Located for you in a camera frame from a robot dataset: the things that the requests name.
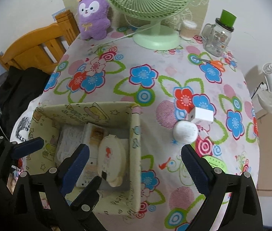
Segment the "round cream compact mirror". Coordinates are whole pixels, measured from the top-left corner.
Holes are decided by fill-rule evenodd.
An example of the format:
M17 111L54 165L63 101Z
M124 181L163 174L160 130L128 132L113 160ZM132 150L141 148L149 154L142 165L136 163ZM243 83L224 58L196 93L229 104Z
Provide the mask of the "round cream compact mirror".
M123 183L128 164L127 139L108 135L98 147L97 173L110 187L119 187Z

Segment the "white remote control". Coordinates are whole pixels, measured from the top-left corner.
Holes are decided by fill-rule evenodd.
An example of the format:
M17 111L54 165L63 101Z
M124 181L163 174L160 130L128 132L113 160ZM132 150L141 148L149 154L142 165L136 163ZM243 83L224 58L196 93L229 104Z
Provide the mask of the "white remote control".
M90 149L89 159L79 176L76 186L80 188L86 187L90 181L97 176L97 159L98 148L102 139L107 135L107 130L104 127L87 123L84 128L82 143L86 144Z

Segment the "yellow cartoon storage box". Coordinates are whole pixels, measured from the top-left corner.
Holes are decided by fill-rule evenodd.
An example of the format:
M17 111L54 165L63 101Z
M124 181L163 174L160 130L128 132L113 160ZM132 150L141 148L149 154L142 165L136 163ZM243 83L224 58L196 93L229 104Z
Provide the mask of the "yellow cartoon storage box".
M97 192L99 201L94 212L109 215L131 215L139 212L141 205L141 128L140 107L133 102L91 102L52 106L39 106L33 112L29 139L41 137L44 146L26 158L26 170L31 174L42 174L55 164L55 151L63 125L85 126L92 123L106 128L107 135L127 139L128 164L123 183L110 187L99 175L101 185ZM65 195L73 201L84 188L76 184L71 193Z

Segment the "orange handled scissors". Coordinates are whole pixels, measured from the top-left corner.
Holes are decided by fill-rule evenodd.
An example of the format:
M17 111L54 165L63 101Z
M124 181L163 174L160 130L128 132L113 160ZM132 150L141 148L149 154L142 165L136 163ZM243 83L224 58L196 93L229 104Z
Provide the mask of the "orange handled scissors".
M208 64L211 64L212 66L214 66L216 69L218 69L219 71L221 72L225 72L225 68L224 68L224 65L221 61L219 60L206 60L206 59L198 59L202 62L205 62L205 63L208 63Z

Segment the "green panda speaker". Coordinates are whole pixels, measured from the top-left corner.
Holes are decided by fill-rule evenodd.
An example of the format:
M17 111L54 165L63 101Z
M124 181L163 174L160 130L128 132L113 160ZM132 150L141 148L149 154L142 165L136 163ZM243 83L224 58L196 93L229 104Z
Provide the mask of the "green panda speaker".
M222 169L225 173L228 172L227 166L224 161L210 155L203 156L203 159L205 159L212 168L218 167Z

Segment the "beige cartoon wall mat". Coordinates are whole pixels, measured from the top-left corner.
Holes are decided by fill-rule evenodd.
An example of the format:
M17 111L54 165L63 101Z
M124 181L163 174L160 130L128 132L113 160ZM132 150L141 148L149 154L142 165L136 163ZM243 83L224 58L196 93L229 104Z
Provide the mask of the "beige cartoon wall mat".
M78 0L63 0L66 9L69 9L78 20ZM189 3L185 10L180 14L169 17L161 22L162 25L169 26L174 30L180 30L181 23L184 20L193 21L197 24L196 31L199 33L208 9L209 0L189 0ZM108 18L111 21L113 27L120 26L142 26L147 24L147 21L137 20L132 17L124 16L114 8L110 8L108 12Z

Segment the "glass mason jar mug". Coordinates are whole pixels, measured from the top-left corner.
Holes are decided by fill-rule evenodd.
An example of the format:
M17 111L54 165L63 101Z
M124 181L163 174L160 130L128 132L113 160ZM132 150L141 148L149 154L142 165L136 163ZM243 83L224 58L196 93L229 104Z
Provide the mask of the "glass mason jar mug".
M234 28L222 23L220 18L216 18L214 24L207 23L201 33L204 49L215 57L221 57L233 31Z

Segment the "black clothing pile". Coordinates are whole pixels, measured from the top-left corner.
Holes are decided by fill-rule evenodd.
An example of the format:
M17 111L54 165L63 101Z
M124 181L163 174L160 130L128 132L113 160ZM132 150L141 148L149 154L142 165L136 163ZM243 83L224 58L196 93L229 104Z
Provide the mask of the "black clothing pile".
M10 67L0 86L0 137L11 136L13 127L29 103L44 92L50 74L30 67L20 70Z

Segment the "green desk fan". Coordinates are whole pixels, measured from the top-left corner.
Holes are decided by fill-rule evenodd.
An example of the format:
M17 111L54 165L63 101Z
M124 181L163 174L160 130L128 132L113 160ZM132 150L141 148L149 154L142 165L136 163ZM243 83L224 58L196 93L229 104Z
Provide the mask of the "green desk fan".
M110 5L125 16L149 21L133 34L133 41L139 46L165 51L179 46L179 34L161 22L182 12L189 0L108 0Z

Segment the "white power adapter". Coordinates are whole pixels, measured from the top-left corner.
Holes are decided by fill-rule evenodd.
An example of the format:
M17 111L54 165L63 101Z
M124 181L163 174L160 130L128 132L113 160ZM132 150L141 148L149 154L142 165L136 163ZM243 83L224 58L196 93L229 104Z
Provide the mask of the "white power adapter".
M201 122L212 123L214 121L214 112L212 110L194 107L191 112L189 112L187 120L194 124L200 124Z

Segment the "wooden chair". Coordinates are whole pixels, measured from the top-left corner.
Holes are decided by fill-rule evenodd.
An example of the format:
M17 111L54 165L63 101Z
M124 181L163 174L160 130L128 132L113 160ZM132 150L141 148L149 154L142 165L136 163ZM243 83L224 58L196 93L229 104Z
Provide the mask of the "wooden chair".
M66 52L62 40L68 45L80 34L70 10L55 15L55 23L33 30L12 43L0 54L0 64L6 70L11 66L21 70L34 67L51 74Z

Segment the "floral tablecloth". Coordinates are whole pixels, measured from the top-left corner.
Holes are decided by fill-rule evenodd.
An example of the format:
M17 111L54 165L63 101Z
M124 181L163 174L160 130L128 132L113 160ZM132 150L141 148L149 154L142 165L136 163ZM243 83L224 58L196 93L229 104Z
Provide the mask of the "floral tablecloth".
M141 205L131 215L95 213L108 230L184 230L205 197L181 160L182 143L172 135L194 107L214 112L201 122L193 148L201 157L225 162L229 174L248 172L258 180L260 148L250 93L231 52L210 60L199 37L166 50L150 50L127 37L126 27L102 41L80 38L52 73L41 106L91 102L133 102L140 107Z

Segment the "white tissue pack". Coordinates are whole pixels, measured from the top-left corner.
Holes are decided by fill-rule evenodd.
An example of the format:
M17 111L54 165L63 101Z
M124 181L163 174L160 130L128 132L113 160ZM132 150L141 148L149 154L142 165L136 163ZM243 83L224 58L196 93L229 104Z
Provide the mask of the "white tissue pack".
M82 143L84 126L63 125L55 151L55 164L59 166Z

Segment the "cotton swab container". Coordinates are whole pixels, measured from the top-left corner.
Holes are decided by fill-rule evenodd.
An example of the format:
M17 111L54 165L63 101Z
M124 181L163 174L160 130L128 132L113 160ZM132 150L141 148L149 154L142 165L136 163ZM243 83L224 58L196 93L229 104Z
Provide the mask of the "cotton swab container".
M197 23L189 20L182 21L179 36L182 39L188 40L195 35L197 35Z

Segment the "white earbud case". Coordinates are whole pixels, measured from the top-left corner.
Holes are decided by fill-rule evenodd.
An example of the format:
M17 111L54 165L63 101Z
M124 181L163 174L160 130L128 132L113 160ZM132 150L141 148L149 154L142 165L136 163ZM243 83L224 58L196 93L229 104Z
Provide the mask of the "white earbud case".
M177 142L191 144L198 137L198 128L190 121L178 121L173 127L172 133Z

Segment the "green plastic cup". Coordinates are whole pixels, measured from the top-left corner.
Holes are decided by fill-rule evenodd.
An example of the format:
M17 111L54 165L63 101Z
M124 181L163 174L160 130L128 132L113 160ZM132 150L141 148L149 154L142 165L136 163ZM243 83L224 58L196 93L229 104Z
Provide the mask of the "green plastic cup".
M222 10L220 16L220 22L228 27L233 27L236 21L236 16L232 13L228 12L227 10Z

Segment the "purple plush toy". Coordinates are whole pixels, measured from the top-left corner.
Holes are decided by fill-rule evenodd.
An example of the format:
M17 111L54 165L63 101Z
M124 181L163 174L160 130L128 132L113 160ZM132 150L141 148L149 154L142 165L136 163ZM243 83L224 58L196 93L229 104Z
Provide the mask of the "purple plush toy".
M106 0L77 0L78 27L82 40L102 40L111 25L108 19L109 4Z

